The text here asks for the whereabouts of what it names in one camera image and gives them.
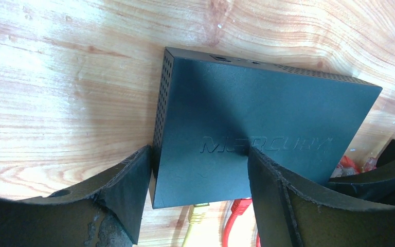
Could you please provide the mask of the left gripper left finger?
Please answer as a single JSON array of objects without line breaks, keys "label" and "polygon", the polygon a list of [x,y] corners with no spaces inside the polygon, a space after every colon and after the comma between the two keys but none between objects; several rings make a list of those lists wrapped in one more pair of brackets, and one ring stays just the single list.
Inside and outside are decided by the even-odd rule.
[{"label": "left gripper left finger", "polygon": [[0,246],[133,246],[151,178],[151,147],[47,197],[0,198]]}]

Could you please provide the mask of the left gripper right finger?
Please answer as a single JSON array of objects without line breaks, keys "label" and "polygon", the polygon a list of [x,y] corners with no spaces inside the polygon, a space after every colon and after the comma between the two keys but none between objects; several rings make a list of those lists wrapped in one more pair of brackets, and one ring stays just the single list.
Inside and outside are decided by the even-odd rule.
[{"label": "left gripper right finger", "polygon": [[248,176],[262,246],[395,246],[395,205],[333,191],[255,148]]}]

